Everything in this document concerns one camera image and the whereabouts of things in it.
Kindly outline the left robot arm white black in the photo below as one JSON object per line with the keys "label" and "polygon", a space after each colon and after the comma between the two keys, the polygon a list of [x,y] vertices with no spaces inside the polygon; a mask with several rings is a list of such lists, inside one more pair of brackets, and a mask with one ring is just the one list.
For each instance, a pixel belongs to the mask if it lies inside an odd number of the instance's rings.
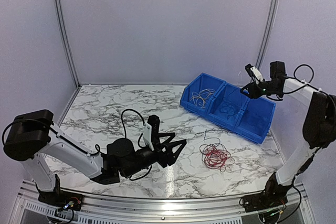
{"label": "left robot arm white black", "polygon": [[175,133],[161,133],[160,119],[156,115],[142,120],[140,139],[144,146],[138,150],[126,136],[106,146],[103,153],[99,145],[91,151],[65,134],[53,121],[49,110],[34,111],[18,115],[2,132],[4,153],[22,163],[35,181],[44,198],[54,205],[66,202],[66,193],[60,189],[60,179],[54,174],[42,155],[52,156],[91,181],[111,185],[124,177],[134,181],[134,175],[142,170],[150,171],[157,163],[162,168],[172,166],[187,144],[185,139],[176,141]]}

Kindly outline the left aluminium corner post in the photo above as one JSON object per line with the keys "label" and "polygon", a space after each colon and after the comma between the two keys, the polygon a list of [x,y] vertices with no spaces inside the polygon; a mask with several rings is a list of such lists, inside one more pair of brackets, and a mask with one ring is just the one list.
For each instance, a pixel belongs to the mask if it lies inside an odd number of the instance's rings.
{"label": "left aluminium corner post", "polygon": [[70,42],[69,42],[69,38],[67,34],[61,0],[54,0],[54,5],[55,5],[55,11],[56,11],[56,17],[57,17],[57,24],[58,24],[59,31],[60,31],[60,38],[61,38],[62,46],[64,48],[65,57],[66,57],[67,64],[69,67],[70,75],[71,75],[72,81],[76,89],[80,89],[81,84],[78,78],[75,61],[73,59],[73,55],[71,51],[71,46],[70,46]]}

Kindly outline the blue three-compartment plastic bin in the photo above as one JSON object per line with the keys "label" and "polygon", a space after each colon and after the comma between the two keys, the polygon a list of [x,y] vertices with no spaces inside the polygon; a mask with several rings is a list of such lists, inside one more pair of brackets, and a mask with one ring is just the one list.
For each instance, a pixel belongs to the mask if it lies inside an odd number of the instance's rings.
{"label": "blue three-compartment plastic bin", "polygon": [[180,106],[257,144],[265,140],[276,108],[275,103],[250,99],[239,87],[206,73],[185,87]]}

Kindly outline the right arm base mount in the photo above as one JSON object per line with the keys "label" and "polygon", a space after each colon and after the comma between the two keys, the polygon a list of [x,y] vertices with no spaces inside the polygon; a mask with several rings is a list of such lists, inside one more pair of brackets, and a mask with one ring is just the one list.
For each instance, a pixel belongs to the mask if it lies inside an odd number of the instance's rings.
{"label": "right arm base mount", "polygon": [[286,196],[267,197],[264,192],[261,192],[242,196],[239,204],[245,209],[245,212],[253,212],[283,206],[287,202]]}

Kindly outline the aluminium corner post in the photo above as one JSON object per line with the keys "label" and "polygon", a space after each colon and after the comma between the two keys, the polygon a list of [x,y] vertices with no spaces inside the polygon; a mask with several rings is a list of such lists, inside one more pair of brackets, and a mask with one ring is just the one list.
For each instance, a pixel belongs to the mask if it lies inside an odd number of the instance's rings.
{"label": "aluminium corner post", "polygon": [[277,6],[278,6],[278,1],[279,0],[270,0],[270,5],[269,5],[269,10],[268,10],[268,15],[266,19],[266,25],[264,29],[264,34],[262,36],[259,52],[258,52],[258,57],[256,61],[256,67],[258,69],[261,69],[262,67],[262,62],[265,59],[266,51],[267,51],[267,46],[269,43],[269,38],[271,35],[271,31],[274,25],[274,21],[276,18],[276,11],[277,11]]}
{"label": "aluminium corner post", "polygon": [[70,42],[69,42],[69,38],[67,34],[61,0],[54,0],[54,5],[55,5],[55,11],[56,11],[56,17],[57,17],[57,24],[58,24],[59,31],[60,31],[60,38],[61,38],[62,46],[64,48],[65,57],[66,57],[67,64],[69,67],[70,75],[71,75],[72,81],[76,89],[80,89],[81,84],[78,78],[75,61],[73,59],[73,55],[71,51],[71,46],[70,46]]}

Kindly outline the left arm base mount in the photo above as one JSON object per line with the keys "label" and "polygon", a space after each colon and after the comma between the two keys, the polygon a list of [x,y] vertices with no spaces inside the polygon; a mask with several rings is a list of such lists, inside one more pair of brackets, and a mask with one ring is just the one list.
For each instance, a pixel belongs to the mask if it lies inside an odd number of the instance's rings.
{"label": "left arm base mount", "polygon": [[38,200],[56,207],[64,207],[67,203],[73,201],[74,205],[71,207],[74,211],[80,211],[82,207],[84,196],[82,194],[72,193],[61,190],[57,192],[39,191]]}

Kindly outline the right aluminium corner post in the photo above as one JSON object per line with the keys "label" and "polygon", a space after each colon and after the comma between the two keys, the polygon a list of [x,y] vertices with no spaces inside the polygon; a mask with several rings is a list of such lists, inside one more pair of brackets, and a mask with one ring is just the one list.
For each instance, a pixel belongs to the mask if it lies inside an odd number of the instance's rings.
{"label": "right aluminium corner post", "polygon": [[271,35],[271,31],[274,25],[274,21],[276,18],[276,11],[277,11],[277,6],[278,6],[278,1],[279,0],[270,0],[270,5],[269,5],[269,10],[268,10],[268,15],[266,19],[266,25],[264,29],[264,34],[262,36],[259,52],[258,52],[258,57],[256,61],[256,67],[258,69],[261,69],[262,67],[262,62],[265,59],[266,51],[267,51],[267,46],[269,43],[269,38]]}

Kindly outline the aluminium front rail frame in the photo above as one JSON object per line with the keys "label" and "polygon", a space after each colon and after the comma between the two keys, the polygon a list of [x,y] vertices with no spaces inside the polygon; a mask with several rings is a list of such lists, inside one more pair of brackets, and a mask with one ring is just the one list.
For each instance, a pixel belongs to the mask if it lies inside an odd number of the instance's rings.
{"label": "aluminium front rail frame", "polygon": [[8,223],[48,223],[71,219],[73,223],[261,223],[271,212],[280,214],[279,223],[316,223],[303,184],[287,194],[285,206],[246,212],[242,196],[194,199],[128,198],[80,191],[80,211],[55,216],[56,207],[38,201],[33,182],[20,186]]}

